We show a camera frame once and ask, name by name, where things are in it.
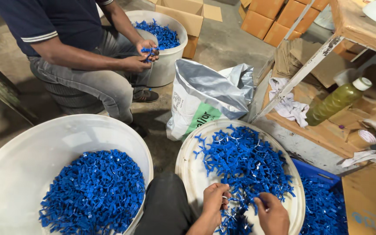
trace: white plastic tub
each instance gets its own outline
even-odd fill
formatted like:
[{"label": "white plastic tub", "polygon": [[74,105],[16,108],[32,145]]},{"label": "white plastic tub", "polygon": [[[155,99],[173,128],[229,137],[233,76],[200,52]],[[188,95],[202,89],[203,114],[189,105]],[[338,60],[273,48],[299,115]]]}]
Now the white plastic tub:
[{"label": "white plastic tub", "polygon": [[[294,163],[285,149],[272,136],[266,134],[256,126],[239,120],[220,119],[206,123],[191,132],[181,146],[178,158],[176,159],[175,173],[178,174],[184,182],[188,196],[188,203],[191,205],[194,213],[197,216],[201,214],[204,189],[213,183],[220,183],[220,179],[223,177],[217,176],[215,172],[210,172],[209,177],[207,177],[207,171],[202,162],[204,155],[200,153],[197,159],[195,159],[195,154],[193,153],[193,151],[198,152],[200,150],[198,147],[198,139],[194,137],[201,134],[201,138],[207,137],[206,144],[212,143],[212,136],[214,135],[214,132],[218,132],[220,130],[228,133],[233,132],[230,129],[226,129],[228,126],[230,126],[230,124],[232,124],[235,128],[238,126],[248,126],[249,128],[260,132],[259,138],[264,141],[268,141],[275,152],[278,152],[279,150],[283,152],[282,156],[286,158],[287,163],[284,166],[284,171],[285,174],[292,175],[291,185],[294,187],[293,193],[296,197],[292,197],[292,195],[289,193],[284,194],[285,202],[283,202],[282,205],[285,207],[285,209],[287,209],[290,217],[290,229],[288,234],[298,235],[304,222],[306,212],[306,197],[304,195],[304,187],[302,186],[300,175],[298,174]],[[234,206],[238,206],[238,204],[230,201],[229,206],[233,208]],[[259,225],[259,217],[255,216],[254,212],[255,210],[253,206],[249,206],[248,211],[245,213],[245,215],[248,217],[248,223],[254,224],[251,235],[264,234],[261,226]]]},{"label": "white plastic tub", "polygon": [[153,19],[160,26],[167,26],[178,34],[180,45],[174,48],[159,51],[159,60],[153,63],[152,74],[148,82],[148,87],[161,87],[173,82],[175,78],[175,60],[182,58],[182,53],[188,43],[187,31],[184,26],[174,18],[159,12],[148,10],[134,10],[126,12],[130,21],[153,22]]},{"label": "white plastic tub", "polygon": [[[110,117],[60,117],[5,144],[0,149],[0,235],[50,234],[48,227],[41,227],[39,210],[55,176],[83,152],[110,149],[126,152],[133,158],[147,187],[153,179],[148,147],[133,129]],[[138,211],[124,234],[133,232],[142,213],[143,210]]]}]

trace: gray jeans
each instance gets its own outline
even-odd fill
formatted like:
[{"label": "gray jeans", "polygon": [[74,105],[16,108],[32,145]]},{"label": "gray jeans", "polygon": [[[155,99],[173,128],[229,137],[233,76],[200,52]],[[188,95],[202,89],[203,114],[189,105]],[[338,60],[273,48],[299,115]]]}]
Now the gray jeans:
[{"label": "gray jeans", "polygon": [[[102,42],[92,52],[114,58],[138,56],[136,47],[113,27],[104,27]],[[133,116],[130,105],[133,98],[143,94],[151,70],[141,73],[124,72],[124,77],[110,70],[82,71],[49,64],[41,57],[29,57],[39,73],[47,82],[56,82],[67,87],[76,88],[97,97],[104,104],[112,118],[131,123]]]}]

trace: green label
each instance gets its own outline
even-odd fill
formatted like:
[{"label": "green label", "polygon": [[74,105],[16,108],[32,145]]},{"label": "green label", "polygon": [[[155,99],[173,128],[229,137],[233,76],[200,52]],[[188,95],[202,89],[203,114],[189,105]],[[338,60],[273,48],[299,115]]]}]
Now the green label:
[{"label": "green label", "polygon": [[197,111],[195,112],[195,115],[192,118],[191,124],[185,132],[183,139],[185,140],[189,133],[194,131],[196,128],[212,120],[219,119],[221,114],[222,113],[220,112],[220,110],[214,108],[209,104],[201,102],[201,104],[198,106]]}]

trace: hand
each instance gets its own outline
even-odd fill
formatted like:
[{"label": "hand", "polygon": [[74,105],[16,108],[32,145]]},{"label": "hand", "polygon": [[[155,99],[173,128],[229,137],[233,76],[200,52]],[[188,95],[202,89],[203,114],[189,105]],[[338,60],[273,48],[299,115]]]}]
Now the hand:
[{"label": "hand", "polygon": [[220,210],[227,210],[228,200],[223,196],[230,198],[232,195],[228,192],[228,184],[214,183],[204,190],[204,204],[201,216],[210,219],[213,229],[222,223]]},{"label": "hand", "polygon": [[261,199],[255,197],[258,206],[258,216],[261,228],[265,235],[288,235],[290,218],[279,199],[270,193],[260,193],[259,197],[265,202],[267,210]]},{"label": "hand", "polygon": [[[142,56],[148,56],[149,52],[142,52],[142,49],[144,48],[157,48],[157,45],[152,40],[141,40],[136,44],[137,51]],[[148,60],[154,62],[159,59],[159,56],[149,56]]]},{"label": "hand", "polygon": [[145,59],[146,56],[130,56],[120,60],[120,67],[124,71],[140,73],[152,67],[150,62],[143,62]]}]

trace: sneaker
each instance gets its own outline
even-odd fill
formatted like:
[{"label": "sneaker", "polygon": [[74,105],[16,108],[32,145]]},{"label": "sneaker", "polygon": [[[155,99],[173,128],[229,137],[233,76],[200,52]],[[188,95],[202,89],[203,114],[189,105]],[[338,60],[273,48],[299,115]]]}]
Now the sneaker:
[{"label": "sneaker", "polygon": [[133,102],[139,102],[139,103],[152,103],[159,99],[159,94],[153,91],[149,90],[143,90],[141,91],[142,96],[138,99],[133,99]]},{"label": "sneaker", "polygon": [[137,132],[137,134],[139,134],[139,136],[142,137],[142,139],[144,139],[146,136],[148,136],[148,133],[147,131],[142,127],[140,126],[139,124],[136,124],[134,122],[128,124],[133,130],[135,130]]}]

